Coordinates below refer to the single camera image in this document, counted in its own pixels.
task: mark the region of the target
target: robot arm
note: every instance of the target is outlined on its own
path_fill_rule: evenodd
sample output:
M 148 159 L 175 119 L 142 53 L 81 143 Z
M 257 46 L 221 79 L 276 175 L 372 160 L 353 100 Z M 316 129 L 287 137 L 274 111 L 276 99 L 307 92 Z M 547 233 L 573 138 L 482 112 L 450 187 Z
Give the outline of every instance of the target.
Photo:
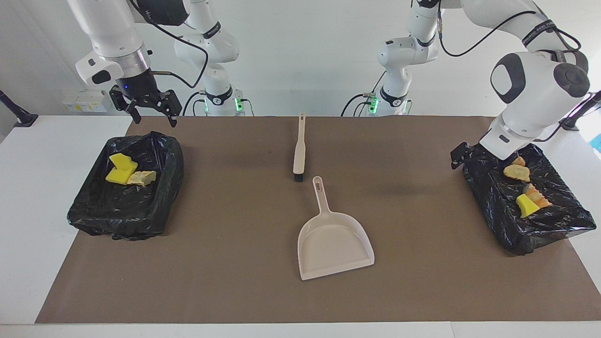
M 127 0 L 68 0 L 69 6 L 82 30 L 92 42 L 93 51 L 77 62 L 80 77 L 88 85 L 116 81 L 111 99 L 117 110 L 126 111 L 139 123 L 136 106 L 153 108 L 167 116 L 171 126 L 177 123 L 172 117 L 179 115 L 182 106 L 173 90 L 161 92 L 150 70 L 148 51 L 134 27 L 134 17 Z M 169 15 L 156 11 L 156 0 L 138 0 L 144 13 L 158 23 L 181 22 L 188 16 L 189 0 L 163 0 L 170 7 Z
M 205 110 L 207 115 L 234 116 L 243 115 L 240 103 L 242 92 L 230 83 L 225 68 L 220 63 L 229 63 L 238 59 L 240 46 L 217 20 L 208 0 L 192 0 L 190 16 L 186 25 L 202 34 L 185 34 L 182 39 L 202 46 L 208 55 L 189 45 L 175 42 L 177 57 L 198 70 L 206 67 L 203 76 L 205 86 Z
M 530 0 L 461 0 L 460 5 L 473 23 L 487 28 L 496 28 L 516 13 L 531 12 L 499 28 L 521 38 L 529 51 L 506 55 L 490 79 L 507 107 L 480 144 L 505 159 L 556 123 L 586 95 L 590 86 L 588 62 L 584 54 L 567 45 L 552 21 Z M 407 96 L 411 77 L 405 68 L 432 61 L 438 55 L 434 39 L 438 8 L 457 7 L 453 0 L 417 0 L 409 18 L 412 36 L 382 45 L 378 56 L 388 76 L 379 99 L 388 102 L 380 107 L 389 111 L 383 114 L 394 114 L 391 109 L 400 106 Z

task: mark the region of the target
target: brown tabletop surface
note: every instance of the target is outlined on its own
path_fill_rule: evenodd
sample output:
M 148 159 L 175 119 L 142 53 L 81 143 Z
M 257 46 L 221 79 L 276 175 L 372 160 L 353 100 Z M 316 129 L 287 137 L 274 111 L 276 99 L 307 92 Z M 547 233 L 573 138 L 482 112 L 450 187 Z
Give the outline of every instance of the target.
M 495 241 L 449 152 L 489 118 L 144 117 L 182 145 L 185 178 L 165 233 L 79 232 L 38 323 L 593 321 L 601 295 L 568 240 L 523 257 Z M 373 266 L 301 281 L 299 230 L 318 208 L 355 217 Z

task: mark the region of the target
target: white table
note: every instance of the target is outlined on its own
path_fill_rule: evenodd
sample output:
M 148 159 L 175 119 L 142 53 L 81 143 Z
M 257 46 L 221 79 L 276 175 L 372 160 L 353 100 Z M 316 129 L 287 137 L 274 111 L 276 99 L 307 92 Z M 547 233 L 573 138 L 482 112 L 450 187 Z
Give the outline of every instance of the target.
M 579 125 L 597 120 L 591 115 Z M 41 116 L 0 144 L 0 337 L 601 337 L 601 322 L 32 325 L 77 234 L 66 211 L 102 145 L 123 136 L 130 121 Z M 560 131 L 540 146 L 601 224 L 601 158 L 581 134 Z M 601 289 L 601 232 L 571 242 Z

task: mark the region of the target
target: white wall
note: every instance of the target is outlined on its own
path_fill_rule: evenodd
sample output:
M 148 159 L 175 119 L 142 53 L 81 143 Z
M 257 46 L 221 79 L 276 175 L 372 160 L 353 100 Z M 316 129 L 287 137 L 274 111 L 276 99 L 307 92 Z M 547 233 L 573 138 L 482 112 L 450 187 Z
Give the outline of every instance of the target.
M 381 74 L 376 60 L 379 43 L 407 35 L 409 3 L 215 0 L 214 6 L 223 27 L 241 45 L 240 58 L 225 67 L 232 83 L 253 101 L 257 115 L 300 111 L 337 115 L 348 98 L 371 90 Z M 601 19 L 599 0 L 537 3 L 559 27 L 581 40 L 591 61 L 601 61 L 595 58 L 601 55 L 601 39 L 591 33 Z M 460 10 L 447 11 L 444 20 L 445 44 L 454 52 L 488 32 L 470 23 Z M 23 21 L 29 21 L 25 27 Z M 171 70 L 190 81 L 196 77 L 194 69 L 175 57 L 169 37 L 149 25 L 137 28 L 154 50 L 153 69 Z M 66 0 L 0 1 L 0 31 L 3 90 L 30 111 L 65 114 L 61 90 L 85 88 L 75 78 L 73 65 L 90 51 Z M 412 67 L 412 113 L 497 115 L 504 105 L 490 87 L 490 71 L 505 54 L 522 50 L 518 39 L 497 32 L 462 58 L 441 55 L 434 63 Z M 159 86 L 175 89 L 182 101 L 192 92 L 173 78 L 159 78 Z
M 6 135 L 13 129 L 13 124 L 16 121 L 13 113 L 6 108 L 5 105 L 0 104 L 0 142 L 4 140 Z

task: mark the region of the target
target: dustpan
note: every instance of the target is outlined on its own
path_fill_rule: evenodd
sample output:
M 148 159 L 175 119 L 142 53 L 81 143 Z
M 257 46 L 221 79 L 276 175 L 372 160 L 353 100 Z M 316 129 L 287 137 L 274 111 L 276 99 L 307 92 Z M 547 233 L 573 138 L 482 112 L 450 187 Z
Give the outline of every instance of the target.
M 308 280 L 373 265 L 374 251 L 361 224 L 349 215 L 332 212 L 322 178 L 313 178 L 319 215 L 299 233 L 300 279 Z

